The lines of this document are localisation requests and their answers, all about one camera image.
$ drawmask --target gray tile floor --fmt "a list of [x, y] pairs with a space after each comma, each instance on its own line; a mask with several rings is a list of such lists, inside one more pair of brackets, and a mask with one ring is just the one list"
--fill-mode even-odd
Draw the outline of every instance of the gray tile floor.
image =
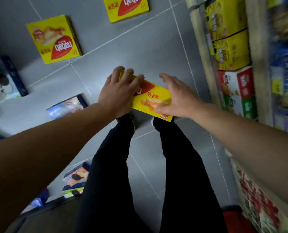
[[[149, 5], [150, 12], [111, 24], [103, 0], [0, 0], [0, 55], [12, 58], [30, 92], [0, 104], [0, 132], [13, 135], [50, 121], [45, 109], [77, 94], [83, 94], [89, 104], [96, 102], [106, 77], [118, 65], [132, 67], [161, 86], [158, 73], [175, 75], [210, 102], [185, 1], [149, 0]], [[70, 16], [84, 56], [44, 65], [25, 24], [61, 14]], [[157, 232], [165, 193], [165, 158], [151, 117], [134, 114], [140, 126], [130, 145], [129, 180], [136, 211]], [[220, 205], [237, 203], [231, 166], [220, 142], [189, 119], [177, 124], [200, 153]], [[115, 121], [93, 137], [49, 185], [51, 199], [61, 192], [63, 174], [82, 161], [91, 161], [113, 126]]]

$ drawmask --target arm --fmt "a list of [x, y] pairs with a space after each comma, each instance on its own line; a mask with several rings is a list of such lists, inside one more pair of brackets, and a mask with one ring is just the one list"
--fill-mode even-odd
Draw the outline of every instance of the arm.
[[144, 76], [129, 84], [133, 70], [126, 70], [119, 82], [122, 70], [122, 66], [117, 67], [107, 78], [97, 103], [0, 141], [0, 232], [96, 133], [130, 111], [131, 98]]
[[176, 77], [160, 77], [168, 85], [172, 105], [156, 112], [193, 119], [288, 203], [288, 133], [206, 104]]

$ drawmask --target forearm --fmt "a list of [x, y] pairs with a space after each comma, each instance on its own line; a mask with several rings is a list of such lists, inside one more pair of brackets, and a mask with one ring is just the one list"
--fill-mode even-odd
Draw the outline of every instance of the forearm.
[[288, 203], [288, 133], [204, 104], [192, 119]]
[[0, 141], [0, 205], [5, 206], [0, 208], [0, 227], [7, 227], [113, 119], [93, 104]]

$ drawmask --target hand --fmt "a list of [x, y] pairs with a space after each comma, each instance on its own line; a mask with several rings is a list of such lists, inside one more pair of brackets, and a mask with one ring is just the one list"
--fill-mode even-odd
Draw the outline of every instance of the hand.
[[205, 104], [189, 86], [177, 79], [177, 77], [165, 73], [159, 74], [159, 77], [167, 84], [172, 103], [170, 106], [157, 107], [155, 112], [182, 118], [192, 118], [193, 113]]
[[98, 104], [109, 110], [114, 119], [130, 112], [133, 95], [144, 80], [144, 75], [140, 74], [129, 83], [134, 70], [127, 69], [119, 81], [119, 75], [124, 69], [123, 66], [118, 66], [113, 70], [98, 98]]

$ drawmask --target leg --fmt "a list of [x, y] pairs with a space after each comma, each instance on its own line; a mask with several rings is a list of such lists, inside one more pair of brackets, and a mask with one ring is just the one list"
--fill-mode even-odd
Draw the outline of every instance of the leg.
[[166, 158], [166, 191], [160, 232], [228, 232], [200, 155], [181, 129], [154, 118]]
[[137, 216], [126, 165], [133, 134], [132, 120], [123, 116], [102, 142], [80, 197], [74, 232], [134, 230]]

